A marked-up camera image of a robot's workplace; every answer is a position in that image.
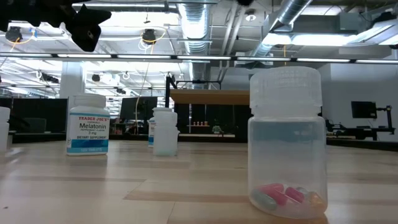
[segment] ceiling light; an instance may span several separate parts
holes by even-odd
[[[343,46],[350,42],[355,35],[339,34],[298,34],[292,39],[294,45],[307,46]]]
[[[327,58],[298,58],[298,62],[330,62],[330,63],[348,63],[349,59],[327,59]]]
[[[111,55],[106,54],[58,54],[58,57],[70,58],[111,58]]]
[[[286,34],[268,34],[266,38],[262,40],[262,43],[268,45],[289,45],[292,44],[292,39]]]
[[[18,94],[24,94],[27,95],[29,92],[21,89],[21,88],[17,88],[17,87],[8,87],[9,91],[13,92],[13,93],[18,93]]]
[[[373,27],[371,29],[368,29],[367,31],[364,31],[364,32],[356,35],[352,40],[350,40],[350,42],[348,42],[348,44],[358,44],[358,43],[366,42],[367,40],[380,34],[381,32],[384,32],[385,30],[387,30],[390,27],[392,27],[392,25],[382,26],[382,27]]]
[[[289,62],[290,58],[275,58],[275,57],[238,57],[242,61],[260,61],[260,62]]]
[[[50,54],[0,53],[0,57],[52,57]]]
[[[91,76],[91,80],[93,82],[99,82],[99,81],[101,81],[101,77],[98,74],[94,74],[93,76]]]
[[[164,4],[134,4],[134,3],[84,3],[88,7],[164,7]],[[75,3],[72,6],[82,7],[83,3]]]
[[[256,19],[256,15],[254,15],[255,12],[256,12],[255,9],[248,9],[248,10],[245,12],[246,20],[249,21],[249,22],[255,20],[255,19]]]
[[[247,16],[246,16],[246,20],[249,21],[249,22],[251,22],[251,21],[253,21],[253,20],[255,20],[255,19],[256,19],[256,16],[255,16],[255,15],[247,15]]]
[[[231,60],[231,57],[224,57],[224,56],[177,56],[178,59],[181,60]]]
[[[166,56],[166,55],[118,55],[118,58],[129,58],[129,59],[170,59],[171,56]]]
[[[356,63],[398,64],[398,60],[357,60]]]

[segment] white bottle cap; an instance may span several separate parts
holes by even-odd
[[[0,123],[6,123],[10,119],[10,108],[0,106]]]
[[[75,106],[94,106],[104,108],[106,106],[106,97],[93,93],[80,93],[75,95]]]
[[[318,113],[321,77],[308,67],[266,69],[250,79],[250,108],[260,114]]]
[[[158,111],[173,111],[171,108],[154,108],[152,109],[154,112],[158,112]]]

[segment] blue capsule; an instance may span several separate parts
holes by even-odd
[[[250,197],[259,206],[261,206],[262,208],[268,209],[270,211],[275,210],[277,207],[277,204],[274,199],[272,199],[270,196],[262,193],[258,189],[253,189],[251,191]]]

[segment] column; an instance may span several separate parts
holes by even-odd
[[[86,87],[86,72],[81,62],[63,62],[60,85],[60,98],[68,98],[68,111],[75,107],[74,95],[84,93]]]

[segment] wooden tabletop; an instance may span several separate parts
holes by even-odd
[[[398,153],[328,148],[329,207],[317,220],[267,215],[247,198],[247,145],[180,142],[154,157],[144,141],[68,157],[64,142],[17,144],[0,157],[1,223],[398,223]]]

